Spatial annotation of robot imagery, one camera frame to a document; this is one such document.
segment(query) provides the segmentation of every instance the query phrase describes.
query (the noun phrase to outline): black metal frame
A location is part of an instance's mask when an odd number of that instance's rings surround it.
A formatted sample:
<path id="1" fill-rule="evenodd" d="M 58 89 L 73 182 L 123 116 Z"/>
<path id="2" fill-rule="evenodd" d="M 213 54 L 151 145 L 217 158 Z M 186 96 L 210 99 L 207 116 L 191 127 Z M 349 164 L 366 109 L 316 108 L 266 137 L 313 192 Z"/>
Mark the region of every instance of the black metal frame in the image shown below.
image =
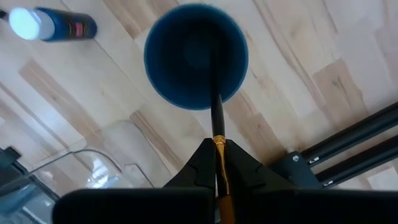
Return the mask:
<path id="1" fill-rule="evenodd" d="M 299 153 L 273 163 L 271 169 L 303 188 L 330 188 L 398 157 L 398 136 L 318 174 L 311 167 L 398 125 L 398 102 Z"/>

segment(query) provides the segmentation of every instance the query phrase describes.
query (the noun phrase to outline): clear plastic container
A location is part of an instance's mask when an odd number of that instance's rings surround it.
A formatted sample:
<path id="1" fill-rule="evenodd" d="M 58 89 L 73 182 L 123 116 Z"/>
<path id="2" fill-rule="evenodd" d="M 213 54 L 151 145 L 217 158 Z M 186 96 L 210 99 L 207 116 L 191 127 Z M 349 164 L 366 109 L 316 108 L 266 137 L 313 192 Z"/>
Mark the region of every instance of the clear plastic container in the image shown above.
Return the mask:
<path id="1" fill-rule="evenodd" d="M 94 147 L 87 142 L 95 141 L 86 138 L 84 149 L 63 152 L 29 174 L 0 185 L 0 224 L 52 223 L 55 202 L 74 190 L 161 187 L 172 178 L 132 123 L 118 122 L 92 137 L 99 135 L 102 146 Z M 123 151 L 131 153 L 126 156 Z"/>

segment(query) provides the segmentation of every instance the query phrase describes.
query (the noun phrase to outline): blue bottle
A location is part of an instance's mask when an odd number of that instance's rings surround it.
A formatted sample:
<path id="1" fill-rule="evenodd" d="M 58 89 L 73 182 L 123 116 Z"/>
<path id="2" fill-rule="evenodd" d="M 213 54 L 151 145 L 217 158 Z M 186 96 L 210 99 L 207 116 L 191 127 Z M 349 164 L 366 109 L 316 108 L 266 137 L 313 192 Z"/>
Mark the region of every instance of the blue bottle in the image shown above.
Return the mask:
<path id="1" fill-rule="evenodd" d="M 37 7 L 15 8 L 9 13 L 13 31 L 25 40 L 46 42 L 92 39 L 97 33 L 94 19 L 81 13 Z"/>

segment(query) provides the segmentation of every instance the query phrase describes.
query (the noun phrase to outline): black metal bar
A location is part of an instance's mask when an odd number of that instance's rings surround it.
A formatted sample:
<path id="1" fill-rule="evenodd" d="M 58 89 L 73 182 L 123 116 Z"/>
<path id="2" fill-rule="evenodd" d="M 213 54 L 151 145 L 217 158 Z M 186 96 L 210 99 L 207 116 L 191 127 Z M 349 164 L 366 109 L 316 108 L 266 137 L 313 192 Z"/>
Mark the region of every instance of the black metal bar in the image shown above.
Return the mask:
<path id="1" fill-rule="evenodd" d="M 398 102 L 302 152 L 310 167 L 398 125 Z"/>
<path id="2" fill-rule="evenodd" d="M 213 136 L 225 136 L 223 102 L 220 95 L 220 78 L 218 77 L 218 64 L 216 52 L 210 55 L 210 88 L 211 88 L 211 125 Z"/>
<path id="3" fill-rule="evenodd" d="M 324 188 L 329 188 L 397 157 L 398 136 L 395 136 L 315 176 Z"/>

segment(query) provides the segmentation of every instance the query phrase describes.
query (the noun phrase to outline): bolt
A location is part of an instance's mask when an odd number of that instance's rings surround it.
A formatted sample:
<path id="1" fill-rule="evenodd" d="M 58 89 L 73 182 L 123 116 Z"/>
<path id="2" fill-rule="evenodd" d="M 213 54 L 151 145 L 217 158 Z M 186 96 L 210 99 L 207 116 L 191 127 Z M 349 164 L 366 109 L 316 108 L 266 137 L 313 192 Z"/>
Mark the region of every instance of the bolt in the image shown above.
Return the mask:
<path id="1" fill-rule="evenodd" d="M 327 187 L 327 186 L 331 185 L 332 183 L 333 183 L 333 181 L 331 180 L 331 181 L 329 181 L 329 182 L 323 184 L 323 186 L 324 186 L 324 187 Z"/>
<path id="2" fill-rule="evenodd" d="M 314 162 L 318 161 L 319 157 L 315 157 L 314 159 L 310 160 L 310 164 L 313 164 Z"/>
<path id="3" fill-rule="evenodd" d="M 294 162 L 299 161 L 299 156 L 294 156 L 294 157 L 293 157 L 293 161 L 294 161 Z"/>

